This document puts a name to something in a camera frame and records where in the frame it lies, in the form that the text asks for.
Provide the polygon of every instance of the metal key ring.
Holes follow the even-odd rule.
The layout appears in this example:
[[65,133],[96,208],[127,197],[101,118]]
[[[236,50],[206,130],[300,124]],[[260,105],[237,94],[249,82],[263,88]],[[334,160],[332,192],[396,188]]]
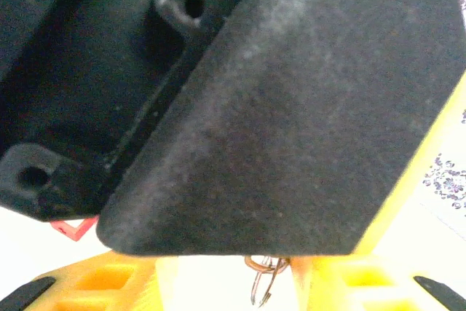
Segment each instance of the metal key ring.
[[256,294],[259,282],[261,281],[261,277],[264,273],[272,273],[272,279],[270,280],[269,286],[267,290],[265,290],[264,296],[262,300],[259,302],[258,307],[262,307],[265,305],[267,301],[270,299],[270,289],[275,281],[275,278],[279,273],[281,273],[286,267],[290,264],[290,260],[286,258],[278,258],[277,264],[273,265],[272,257],[265,256],[262,264],[258,264],[253,261],[251,256],[245,257],[245,263],[255,271],[257,271],[256,278],[254,279],[254,284],[250,292],[250,302],[252,305],[256,304]]

